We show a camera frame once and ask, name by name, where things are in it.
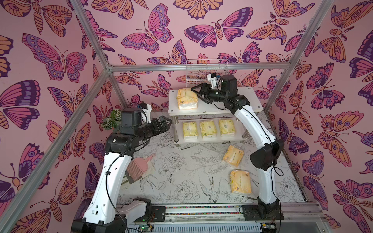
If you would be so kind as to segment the orange tissue pack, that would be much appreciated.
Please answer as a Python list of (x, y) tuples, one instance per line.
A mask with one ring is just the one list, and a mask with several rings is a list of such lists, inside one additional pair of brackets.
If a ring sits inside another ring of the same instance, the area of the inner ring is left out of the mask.
[(224, 154), (222, 159), (223, 162), (229, 164), (232, 167), (237, 168), (244, 156), (244, 151), (240, 148), (235, 147), (234, 145), (230, 145)]
[(198, 108), (198, 97), (191, 88), (182, 88), (177, 91), (177, 105), (179, 110)]
[(250, 173), (244, 170), (233, 170), (230, 173), (231, 193), (252, 194)]

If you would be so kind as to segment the yellow floral tissue pack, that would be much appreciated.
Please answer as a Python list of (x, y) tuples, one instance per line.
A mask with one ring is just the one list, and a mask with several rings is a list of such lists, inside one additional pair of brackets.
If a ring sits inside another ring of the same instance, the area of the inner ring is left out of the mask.
[(198, 129), (196, 121), (183, 122), (184, 140), (195, 140), (198, 138)]
[(200, 131), (203, 139), (215, 138), (217, 136), (217, 128), (213, 120), (201, 121)]
[(236, 135), (236, 128), (233, 120), (219, 119), (220, 135), (222, 137), (231, 137)]

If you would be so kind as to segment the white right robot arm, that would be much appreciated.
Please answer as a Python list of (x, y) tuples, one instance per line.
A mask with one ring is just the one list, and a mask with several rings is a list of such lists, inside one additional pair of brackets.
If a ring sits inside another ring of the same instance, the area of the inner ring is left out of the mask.
[(223, 103), (245, 127), (257, 147), (257, 151), (250, 155), (250, 160), (258, 172), (259, 210), (272, 212), (279, 209), (280, 201), (275, 194), (273, 172), (283, 150), (284, 141), (277, 139), (264, 126), (254, 112), (251, 102), (239, 93), (237, 79), (233, 75), (223, 75), (220, 82), (220, 87), (217, 81), (211, 81), (194, 86), (191, 91), (206, 104)]

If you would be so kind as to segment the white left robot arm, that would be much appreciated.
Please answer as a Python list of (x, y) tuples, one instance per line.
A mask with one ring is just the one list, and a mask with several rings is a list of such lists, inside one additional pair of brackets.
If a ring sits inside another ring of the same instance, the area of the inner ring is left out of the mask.
[(73, 233), (128, 233), (128, 224), (146, 216), (146, 201), (135, 200), (122, 214), (116, 208), (121, 183), (137, 150), (154, 136), (166, 133), (172, 120), (151, 118), (151, 107), (115, 109), (100, 124), (113, 130), (106, 141), (104, 165), (92, 199), (83, 216), (73, 221)]

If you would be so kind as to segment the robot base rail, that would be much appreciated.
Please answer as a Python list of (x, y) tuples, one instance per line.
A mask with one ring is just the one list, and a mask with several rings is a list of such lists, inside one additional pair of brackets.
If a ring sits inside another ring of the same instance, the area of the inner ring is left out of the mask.
[(314, 203), (283, 203), (283, 220), (254, 218), (254, 203), (154, 205), (150, 220), (130, 223), (130, 233), (331, 233)]

